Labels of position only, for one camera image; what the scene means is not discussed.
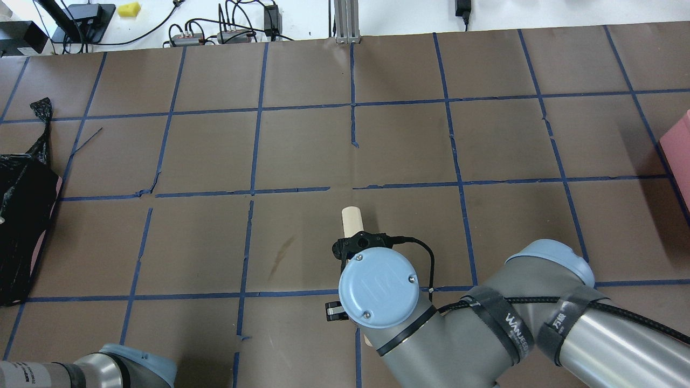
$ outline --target yellow sponge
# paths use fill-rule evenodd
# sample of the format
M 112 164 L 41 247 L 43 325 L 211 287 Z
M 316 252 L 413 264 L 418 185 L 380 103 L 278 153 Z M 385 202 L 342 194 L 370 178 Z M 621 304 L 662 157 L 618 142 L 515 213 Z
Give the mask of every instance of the yellow sponge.
M 123 4 L 117 7 L 117 14 L 120 17 L 137 17 L 139 11 L 141 10 L 141 5 L 138 1 L 129 4 Z

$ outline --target black velcro strap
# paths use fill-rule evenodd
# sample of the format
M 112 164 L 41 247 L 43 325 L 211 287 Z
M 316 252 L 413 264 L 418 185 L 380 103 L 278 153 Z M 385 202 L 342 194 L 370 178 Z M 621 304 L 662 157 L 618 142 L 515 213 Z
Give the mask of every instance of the black velcro strap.
M 63 364 L 54 362 L 53 364 L 62 365 L 70 376 L 70 388 L 86 388 L 86 377 L 80 367 L 74 364 Z
M 534 339 L 522 317 L 503 295 L 487 286 L 476 286 L 460 300 L 466 300 L 472 311 L 484 321 L 503 344 L 513 365 L 527 357 Z
M 539 330 L 537 346 L 557 366 L 560 364 L 560 348 L 575 323 L 580 319 L 587 306 L 596 300 L 608 299 L 604 294 L 590 286 L 579 286 L 569 295 L 558 300 L 558 309 Z
M 403 341 L 410 338 L 417 330 L 420 329 L 420 327 L 424 326 L 424 324 L 428 320 L 430 320 L 434 314 L 436 314 L 436 307 L 432 305 L 424 313 L 422 313 L 422 315 L 415 319 L 414 322 L 410 323 L 410 325 L 407 326 L 405 330 L 401 331 L 397 336 L 393 337 L 392 340 L 386 342 L 384 346 L 380 347 L 379 349 L 376 349 L 376 352 L 381 357 L 385 356 L 386 353 L 395 349 L 397 345 L 400 345 Z

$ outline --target light blue joint cap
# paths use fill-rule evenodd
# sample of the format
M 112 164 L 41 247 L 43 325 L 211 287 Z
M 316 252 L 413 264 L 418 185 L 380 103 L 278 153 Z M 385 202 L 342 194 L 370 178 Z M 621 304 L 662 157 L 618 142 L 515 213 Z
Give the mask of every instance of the light blue joint cap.
M 388 248 L 369 248 L 345 266 L 338 296 L 351 320 L 386 329 L 410 317 L 420 296 L 419 283 L 405 256 Z
M 160 376 L 160 378 L 165 380 L 168 385 L 170 385 L 170 388 L 173 388 L 175 375 L 177 374 L 177 365 L 165 357 L 156 356 L 155 354 L 146 353 L 145 351 L 116 344 L 103 345 L 103 349 L 99 350 L 99 353 L 117 354 L 118 356 L 136 362 L 142 367 L 145 367 Z
M 592 272 L 592 268 L 589 267 L 589 264 L 583 258 L 576 255 L 571 247 L 561 242 L 546 239 L 534 241 L 519 253 L 509 257 L 506 263 L 521 256 L 542 258 L 560 264 L 576 274 L 583 283 L 594 287 L 594 272 Z

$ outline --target black box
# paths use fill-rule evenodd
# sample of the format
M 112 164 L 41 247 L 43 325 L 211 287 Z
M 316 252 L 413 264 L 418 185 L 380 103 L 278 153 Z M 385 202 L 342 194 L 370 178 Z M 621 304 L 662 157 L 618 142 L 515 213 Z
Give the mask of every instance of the black box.
M 48 36 L 33 21 L 0 21 L 0 52 L 3 55 L 36 55 Z

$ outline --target black plastic bag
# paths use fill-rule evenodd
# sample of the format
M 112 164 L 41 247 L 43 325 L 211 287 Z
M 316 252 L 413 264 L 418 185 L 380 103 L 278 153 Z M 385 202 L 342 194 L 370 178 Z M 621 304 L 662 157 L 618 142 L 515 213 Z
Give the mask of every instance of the black plastic bag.
M 50 170 L 48 98 L 32 103 L 46 125 L 26 154 L 0 155 L 0 305 L 23 302 L 62 179 Z

